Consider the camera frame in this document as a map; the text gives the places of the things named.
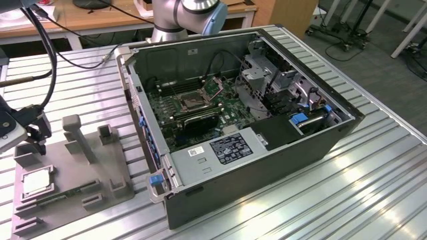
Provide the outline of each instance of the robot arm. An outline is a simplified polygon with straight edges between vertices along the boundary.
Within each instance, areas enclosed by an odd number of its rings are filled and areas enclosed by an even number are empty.
[[[18,8],[26,8],[37,1],[1,0],[0,14]],[[45,139],[50,136],[50,125],[39,106],[30,105],[14,110],[0,96],[0,153],[14,147],[21,141],[26,141],[43,155],[46,153]]]
[[[201,35],[217,34],[228,13],[220,0],[153,0],[152,11],[152,43],[184,39],[186,30]]]

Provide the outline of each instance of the motherboard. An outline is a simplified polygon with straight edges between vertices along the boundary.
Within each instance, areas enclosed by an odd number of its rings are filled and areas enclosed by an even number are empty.
[[[256,121],[236,94],[234,78],[162,83],[148,94],[149,104],[170,152],[178,151]]]

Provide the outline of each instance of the cable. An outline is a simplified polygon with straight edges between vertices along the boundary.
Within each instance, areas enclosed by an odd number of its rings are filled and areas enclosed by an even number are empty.
[[[105,46],[109,46],[109,45],[113,43],[114,36],[116,36],[116,32],[113,32],[112,37],[110,37],[110,40],[109,40],[109,42],[105,44]]]
[[[52,65],[52,77],[50,77],[50,83],[49,83],[49,87],[47,87],[47,91],[46,91],[46,94],[45,94],[45,97],[43,97],[43,100],[39,104],[39,108],[43,109],[45,106],[47,105],[47,102],[50,100],[50,97],[52,97],[52,94],[53,94],[53,91],[54,91],[54,85],[56,85],[56,78],[57,78],[57,58],[56,58],[56,55],[54,55],[54,50],[53,50],[53,44],[52,44],[52,41],[47,37],[47,33],[37,19],[37,17],[34,16],[31,10],[29,8],[25,8],[25,9],[19,9],[21,12],[23,13],[23,15],[26,16],[26,18],[29,19],[29,21],[31,22],[37,32],[38,32],[38,35],[39,35],[39,38],[41,38],[41,42],[42,42],[42,45],[45,47],[45,51],[46,51],[46,54],[47,54],[47,57],[49,57],[49,60],[50,60],[50,65]]]
[[[341,9],[341,12],[340,12],[338,17],[337,17],[338,21],[341,21],[341,17],[344,15],[344,12],[346,11],[346,8],[348,8],[348,5],[349,5],[350,1],[352,0],[346,1],[345,5],[344,5],[344,8]]]
[[[340,43],[341,43],[341,42],[337,42],[337,43],[332,44],[330,46],[328,46],[328,47],[324,49],[324,54],[325,54],[330,59],[333,59],[333,60],[336,60],[336,61],[338,61],[338,62],[348,62],[350,59],[353,59],[353,58],[362,52],[362,49],[361,49],[354,55],[352,55],[349,58],[346,58],[346,59],[337,59],[337,58],[334,58],[334,57],[332,57],[332,56],[329,55],[328,50],[329,50],[330,47],[338,45]]]
[[[274,80],[276,80],[276,78],[278,76],[278,73],[280,73],[280,68],[277,67],[277,69],[276,69],[276,71],[273,73],[273,76],[270,78],[270,81],[266,84],[265,91],[268,91],[269,87],[273,85],[273,82],[274,82]]]
[[[326,28],[328,26],[325,25],[325,20],[322,18],[321,11],[320,11],[320,0],[318,0],[318,4],[317,4],[317,10],[318,10],[318,15],[320,15],[320,19],[321,19],[320,28]]]
[[[416,60],[416,58],[413,58],[413,56],[409,56],[408,54],[406,54],[402,58],[404,58],[404,63],[405,63],[406,69],[410,71],[410,73],[412,73],[420,80],[422,80],[424,82],[427,82],[427,79],[410,68],[410,66],[409,66],[409,59],[412,59],[412,60],[416,62],[416,64],[420,66],[420,68],[422,69],[422,71],[427,72],[424,66],[421,65],[421,63]]]
[[[89,39],[97,39],[101,36],[101,34],[97,34],[97,36],[86,36]]]
[[[42,10],[42,8],[39,8],[37,5],[30,5],[30,9],[35,12],[35,14],[41,17],[41,18],[45,18],[47,19],[54,25],[57,25],[60,28],[65,29],[66,31],[69,31],[70,33],[73,33],[74,35],[77,35],[78,37],[84,38],[86,41],[92,42],[93,44],[98,45],[98,46],[102,46],[100,45],[97,42],[89,40],[85,38],[85,36],[81,36],[78,33],[73,32],[72,30],[69,30],[66,27],[64,27],[62,25],[60,25],[56,21],[53,21],[50,18],[49,18],[49,15],[47,13]],[[112,43],[113,39],[114,39],[114,36],[116,36],[116,33],[112,34],[112,38],[110,38],[110,41],[108,44]],[[112,50],[102,56],[101,58],[101,61],[93,65],[93,66],[81,66],[76,63],[73,63],[72,61],[69,61],[64,56],[62,54],[56,50],[53,44],[50,44],[50,47],[52,47],[52,51],[53,51],[53,54],[56,53],[70,65],[73,65],[74,67],[77,68],[81,68],[81,69],[94,69],[97,68],[102,63],[106,62],[106,60],[110,58],[114,50],[117,47],[120,47],[122,45],[122,43],[117,44]]]
[[[61,29],[65,29],[68,32],[70,32],[72,34],[74,34],[76,36],[78,36],[80,38],[82,38],[84,40],[86,40],[89,43],[94,44],[98,47],[104,47],[104,45],[98,44],[96,41],[92,41],[86,36],[80,35],[78,33],[76,33],[73,30],[70,30],[69,28],[64,27],[61,24],[58,24],[56,21],[53,21],[52,18],[49,18],[49,16],[43,16],[43,14],[39,15],[38,11],[34,11],[37,13],[37,15],[42,18],[45,18],[46,20],[49,20],[50,23],[53,23],[56,26],[58,26]]]
[[[118,7],[116,7],[114,5],[112,5],[110,3],[102,1],[102,0],[97,0],[98,2],[101,2],[102,4],[108,5],[109,7],[112,7],[113,9],[116,9],[118,12],[124,13],[125,15],[128,15],[129,17],[141,20],[145,23],[149,23],[152,25],[154,25],[154,23],[152,21],[145,20],[144,18],[140,18],[138,16],[132,15],[130,13],[125,12],[124,10],[121,10]]]
[[[204,79],[208,78],[208,75],[209,75],[209,73],[210,73],[210,68],[212,68],[213,60],[214,60],[216,56],[217,56],[220,53],[226,53],[226,54],[229,54],[230,56],[233,56],[233,58],[241,63],[241,65],[244,65],[245,68],[249,68],[249,66],[248,66],[248,65],[245,64],[245,62],[237,57],[236,54],[233,54],[230,51],[228,51],[228,50],[225,50],[225,49],[218,49],[218,50],[213,53],[212,58],[210,58],[210,60],[209,60],[209,62],[208,62],[206,70],[205,70],[205,73],[204,73]]]
[[[117,44],[117,45],[112,48],[112,50],[102,56],[100,62],[98,62],[96,65],[93,65],[93,66],[81,66],[81,65],[73,63],[72,61],[69,61],[69,60],[61,55],[61,53],[60,53],[58,51],[54,50],[54,52],[56,52],[56,54],[61,57],[61,59],[64,59],[65,62],[69,63],[70,65],[73,65],[74,67],[81,68],[81,69],[96,69],[100,65],[102,65],[102,64],[108,61],[108,59],[109,59],[110,56],[113,55],[113,52],[114,52],[116,48],[120,47],[121,45],[122,45],[122,43]]]
[[[260,109],[256,109],[256,108],[249,107],[249,106],[248,106],[248,108],[252,109],[252,110],[256,110],[256,111],[258,111],[258,112],[269,112],[268,110],[260,110]]]
[[[422,76],[420,76],[420,75],[410,69],[408,62],[409,62],[409,61],[408,61],[408,57],[405,57],[405,58],[404,58],[404,63],[405,63],[406,69],[410,71],[410,73],[412,73],[420,80],[422,80],[424,82],[427,82],[427,79],[425,79]]]

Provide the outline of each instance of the slotted aluminum surface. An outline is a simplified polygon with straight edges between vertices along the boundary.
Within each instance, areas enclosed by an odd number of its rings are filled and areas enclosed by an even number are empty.
[[[288,31],[264,27],[288,50],[365,114],[365,119],[314,164],[176,230],[162,204],[149,201],[148,173],[114,62],[96,70],[58,63],[56,91],[45,108],[49,143],[64,139],[60,119],[80,114],[82,132],[118,129],[136,196],[35,239],[422,239],[427,236],[425,137],[377,102]],[[66,53],[96,63],[110,48]],[[10,60],[1,79],[49,69],[45,55]],[[41,102],[49,79],[3,89],[13,108]],[[10,236],[14,161],[0,157],[0,240]]]

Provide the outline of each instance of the circuit board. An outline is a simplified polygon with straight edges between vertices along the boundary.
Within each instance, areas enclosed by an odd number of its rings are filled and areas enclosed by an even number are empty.
[[[234,126],[242,129],[253,123],[254,117],[246,111],[246,107],[234,92],[234,83],[230,79],[208,78],[205,85],[188,92],[174,93],[169,96],[160,96],[157,92],[148,94],[149,104],[157,119],[161,133],[170,152],[202,143],[224,135],[222,128]],[[200,116],[213,116],[217,121],[206,119],[201,129],[190,133],[182,130],[184,120]]]

